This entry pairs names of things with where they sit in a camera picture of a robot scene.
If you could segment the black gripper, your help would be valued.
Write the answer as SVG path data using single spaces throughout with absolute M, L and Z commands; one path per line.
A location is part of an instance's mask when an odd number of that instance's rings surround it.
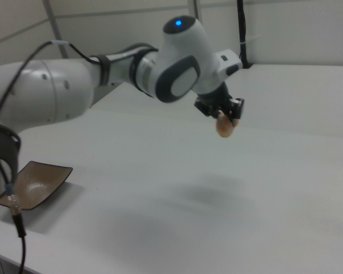
M 199 94 L 194 106 L 205 116 L 224 118 L 228 115 L 232 125 L 237 125 L 241 119 L 245 100 L 232 99 L 225 82 L 208 94 Z

